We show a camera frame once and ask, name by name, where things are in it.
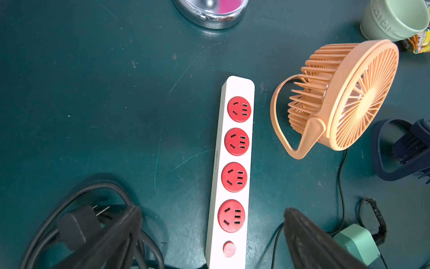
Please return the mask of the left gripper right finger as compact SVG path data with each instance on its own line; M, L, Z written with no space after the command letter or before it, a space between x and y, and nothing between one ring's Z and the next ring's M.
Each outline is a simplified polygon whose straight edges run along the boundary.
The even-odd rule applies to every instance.
M283 226L296 269L365 269L367 267L296 208L285 210Z

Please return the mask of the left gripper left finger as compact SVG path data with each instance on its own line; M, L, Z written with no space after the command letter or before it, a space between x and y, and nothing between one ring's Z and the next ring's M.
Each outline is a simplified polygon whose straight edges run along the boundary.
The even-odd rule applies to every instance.
M142 211L128 206L56 269L129 269L133 263Z

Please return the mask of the green USB power adapter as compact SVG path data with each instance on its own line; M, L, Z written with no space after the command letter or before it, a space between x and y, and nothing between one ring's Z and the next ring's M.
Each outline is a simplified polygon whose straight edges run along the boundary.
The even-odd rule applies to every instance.
M333 239L366 266L381 257L370 231L358 224L352 224L341 230Z

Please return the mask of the white power strip red sockets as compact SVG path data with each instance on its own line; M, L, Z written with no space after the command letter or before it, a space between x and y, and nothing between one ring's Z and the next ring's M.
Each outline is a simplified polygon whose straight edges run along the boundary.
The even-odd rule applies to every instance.
M222 86L205 256L210 269L243 269L251 182L255 85L230 76Z

